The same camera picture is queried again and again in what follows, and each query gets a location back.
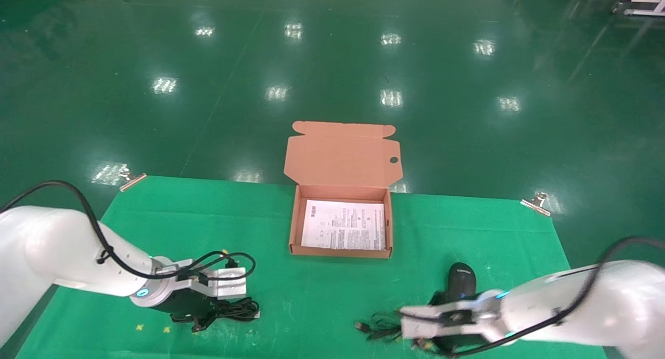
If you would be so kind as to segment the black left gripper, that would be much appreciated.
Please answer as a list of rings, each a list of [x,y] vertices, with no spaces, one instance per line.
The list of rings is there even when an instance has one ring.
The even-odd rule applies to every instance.
[[[155,310],[168,313],[174,322],[211,322],[218,314],[210,297],[192,289],[171,292],[166,300],[155,306]]]

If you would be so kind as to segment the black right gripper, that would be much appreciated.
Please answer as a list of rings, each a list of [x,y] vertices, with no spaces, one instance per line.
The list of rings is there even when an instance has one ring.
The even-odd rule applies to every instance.
[[[482,293],[465,293],[454,291],[438,291],[436,292],[430,302],[429,306],[442,306],[449,303],[457,303],[459,301],[475,301]],[[480,352],[480,348],[490,346],[489,349],[499,347],[497,344],[491,344],[485,340],[482,335],[454,335],[454,336],[435,336],[433,338],[433,345],[438,349],[437,354],[444,357],[460,357],[459,353],[466,351],[473,351],[472,354]]]

